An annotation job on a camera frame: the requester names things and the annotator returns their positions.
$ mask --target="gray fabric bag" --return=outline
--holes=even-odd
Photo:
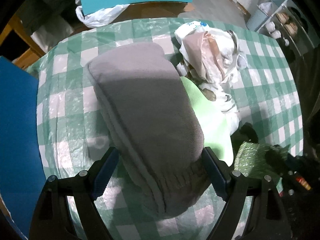
[[[209,186],[204,135],[174,66],[155,43],[107,51],[85,69],[142,204],[160,217],[192,206]]]

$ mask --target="white plastic bag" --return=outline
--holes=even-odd
[[[259,9],[263,11],[266,15],[271,16],[278,6],[274,4],[273,2],[265,2],[258,5]]]
[[[203,22],[198,22],[198,21],[185,23],[182,26],[180,26],[178,29],[176,29],[176,31],[174,32],[174,35],[176,36],[176,39],[179,42],[179,44],[181,45],[182,39],[197,28],[202,28],[201,30],[203,30],[204,32],[210,30],[209,25]]]
[[[83,15],[82,6],[76,8],[76,14],[85,26],[88,28],[96,28],[107,25],[116,19],[130,4],[116,5],[113,8],[106,8],[94,13]]]
[[[70,36],[74,29],[60,15],[51,16],[45,24],[37,29],[31,38],[45,52],[56,46],[59,41]]]

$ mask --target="plastic tablecloth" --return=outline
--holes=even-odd
[[[88,169],[112,146],[83,66],[109,49],[140,41],[161,45],[167,59],[176,66],[182,55],[174,31],[191,21],[137,19],[99,27],[59,42],[29,67],[28,72],[39,76],[37,133],[46,177],[74,176]],[[276,40],[234,25],[203,22],[236,32],[247,55],[250,66],[240,71],[241,77],[231,90],[241,123],[250,122],[261,143],[290,144],[291,154],[301,154],[303,133],[298,93]],[[210,186],[185,213],[161,220],[142,211],[141,194],[120,161],[103,196],[95,202],[115,240],[206,239],[224,206]],[[85,239],[73,197],[68,197],[68,201],[76,231]],[[249,206],[247,198],[235,236],[244,229]]]

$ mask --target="black object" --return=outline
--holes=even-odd
[[[11,31],[0,46],[0,56],[13,61],[20,57],[30,47],[15,33]]]
[[[259,138],[251,123],[246,122],[240,129],[240,133],[248,137],[248,142],[259,143]]]
[[[79,239],[70,217],[67,196],[75,199],[87,238],[111,240],[93,201],[103,194],[118,160],[118,151],[111,147],[88,171],[80,171],[76,176],[65,179],[57,179],[51,175],[37,202],[29,240]]]
[[[313,145],[320,144],[320,110],[318,110],[312,117],[307,126],[307,132]]]
[[[277,39],[277,42],[285,56],[285,59],[287,60],[288,64],[294,62],[296,60],[296,56],[292,49],[290,49],[290,46],[285,45],[284,39]]]
[[[36,205],[29,240],[79,240],[66,196],[74,197],[88,240],[112,240],[93,201],[103,194],[118,160],[119,153],[112,147],[88,171],[66,179],[50,176]],[[209,147],[203,150],[202,160],[217,195],[227,202],[208,240],[232,239],[246,196],[253,196],[253,201],[240,239],[290,239],[290,226],[271,178],[246,178],[239,171],[231,171]]]
[[[293,240],[319,239],[319,195],[294,192],[282,198],[292,228]]]
[[[303,187],[297,180],[299,174],[294,174],[292,169],[290,169],[282,157],[274,150],[269,150],[265,155],[266,162],[273,168],[273,170],[282,177],[282,186],[284,191],[287,193],[288,190],[294,189],[302,193],[307,193],[308,190]]]
[[[1,239],[10,239],[10,240],[25,240],[18,231],[13,228],[13,225],[9,223],[6,216],[2,213],[0,209],[0,233]]]
[[[201,158],[217,195],[226,201],[207,240],[230,240],[238,225],[246,196],[253,196],[242,240],[291,239],[290,225],[276,186],[270,176],[248,178],[231,171],[209,147]]]
[[[297,171],[310,184],[314,193],[320,192],[320,163],[308,156],[287,155],[286,165]]]
[[[299,22],[301,27],[306,31],[306,33],[308,33],[308,30],[309,30],[308,23],[304,18],[301,17],[301,13],[298,11],[298,9],[295,7],[291,7],[291,6],[289,6],[288,9],[289,9],[289,11],[291,11],[291,13],[297,19],[297,21]]]

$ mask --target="shelf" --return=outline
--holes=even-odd
[[[297,44],[294,42],[293,38],[290,36],[290,34],[288,33],[287,29],[284,27],[284,25],[279,21],[278,17],[276,15],[274,15],[274,17],[272,18],[273,22],[276,22],[276,29],[279,30],[280,28],[283,30],[281,32],[281,35],[284,36],[284,38],[286,38],[287,40],[289,40],[289,45],[293,45],[294,50],[296,51],[296,54],[298,54],[299,56],[301,56],[301,53],[297,47]]]
[[[257,30],[257,33],[260,33],[260,30],[268,23],[270,22],[271,18],[278,12],[280,12],[282,10],[283,7],[286,7],[288,0],[285,0],[277,10],[274,11],[274,13],[259,27],[259,29]]]
[[[261,12],[263,12],[263,14],[264,14],[265,16],[270,17],[268,14],[266,14],[264,11],[261,10],[261,8],[259,7],[258,4],[257,4],[257,8],[258,8],[258,10],[260,10]]]
[[[305,31],[305,29],[301,26],[299,19],[296,18],[296,16],[289,10],[289,8],[287,6],[284,6],[284,9],[285,9],[285,13],[287,13],[291,18],[294,19],[294,23],[298,26],[299,29],[302,30],[302,32],[305,34],[308,41],[310,42],[312,48],[314,49],[315,46],[313,45],[313,42],[311,41],[311,39],[310,39],[309,35],[307,34],[307,32]]]

